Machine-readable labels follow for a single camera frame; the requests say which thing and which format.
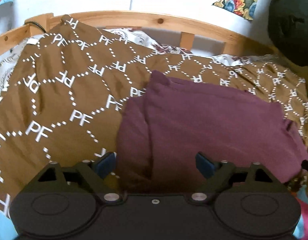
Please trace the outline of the brown PF patterned blanket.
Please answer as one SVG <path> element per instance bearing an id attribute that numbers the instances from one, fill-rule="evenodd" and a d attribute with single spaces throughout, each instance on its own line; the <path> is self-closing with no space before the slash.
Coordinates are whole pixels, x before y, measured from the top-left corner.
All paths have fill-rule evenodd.
<path id="1" fill-rule="evenodd" d="M 107 30 L 70 19 L 27 44 L 0 102 L 0 211 L 48 163 L 63 166 L 117 154 L 130 98 L 145 94 L 151 74 L 235 88 L 281 105 L 308 152 L 304 78 L 274 59 L 225 66 L 211 57 L 160 54 Z"/>

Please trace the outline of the black puffy jacket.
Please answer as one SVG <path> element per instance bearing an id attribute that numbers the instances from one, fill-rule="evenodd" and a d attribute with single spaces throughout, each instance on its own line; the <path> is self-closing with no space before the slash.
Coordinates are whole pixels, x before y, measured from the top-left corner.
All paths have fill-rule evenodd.
<path id="1" fill-rule="evenodd" d="M 300 67 L 307 67 L 308 0 L 271 0 L 268 35 L 287 59 Z"/>

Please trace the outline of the orange pink colourful cloth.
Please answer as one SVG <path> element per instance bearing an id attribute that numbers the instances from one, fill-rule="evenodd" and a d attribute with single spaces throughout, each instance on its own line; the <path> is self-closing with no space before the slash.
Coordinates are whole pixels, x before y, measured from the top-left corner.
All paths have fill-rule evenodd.
<path id="1" fill-rule="evenodd" d="M 293 232 L 296 239 L 308 239 L 308 176 L 307 181 L 296 191 L 292 191 L 301 206 L 301 217 Z"/>

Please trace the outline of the light blue cloth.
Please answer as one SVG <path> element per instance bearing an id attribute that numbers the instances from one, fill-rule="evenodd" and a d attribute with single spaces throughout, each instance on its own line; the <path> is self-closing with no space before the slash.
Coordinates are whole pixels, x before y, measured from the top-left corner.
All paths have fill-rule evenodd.
<path id="1" fill-rule="evenodd" d="M 0 240 L 14 240 L 17 236 L 12 221 L 0 211 Z"/>

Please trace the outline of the wooden bed frame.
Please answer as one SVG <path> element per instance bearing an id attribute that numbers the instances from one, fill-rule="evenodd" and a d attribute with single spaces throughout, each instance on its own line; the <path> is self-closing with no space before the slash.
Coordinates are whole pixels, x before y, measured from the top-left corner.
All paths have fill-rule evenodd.
<path id="1" fill-rule="evenodd" d="M 177 31 L 181 34 L 180 47 L 191 49 L 195 36 L 211 38 L 223 43 L 222 53 L 234 56 L 274 54 L 278 49 L 265 46 L 233 31 L 212 24 L 183 17 L 146 14 L 130 11 L 96 11 L 82 12 L 65 17 L 74 19 L 92 27 L 102 28 L 151 28 Z M 19 44 L 24 38 L 40 34 L 35 25 L 38 24 L 49 34 L 55 33 L 54 27 L 61 23 L 61 16 L 44 14 L 29 19 L 23 26 L 0 35 L 0 56 L 10 48 Z"/>

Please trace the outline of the maroon sweater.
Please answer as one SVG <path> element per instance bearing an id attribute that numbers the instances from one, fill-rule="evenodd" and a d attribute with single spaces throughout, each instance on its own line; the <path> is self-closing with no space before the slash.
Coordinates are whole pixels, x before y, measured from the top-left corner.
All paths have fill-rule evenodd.
<path id="1" fill-rule="evenodd" d="M 277 102 L 249 92 L 153 72 L 130 98 L 117 134 L 117 174 L 128 192 L 179 193 L 204 177 L 195 157 L 263 164 L 281 182 L 297 176 L 307 148 Z"/>

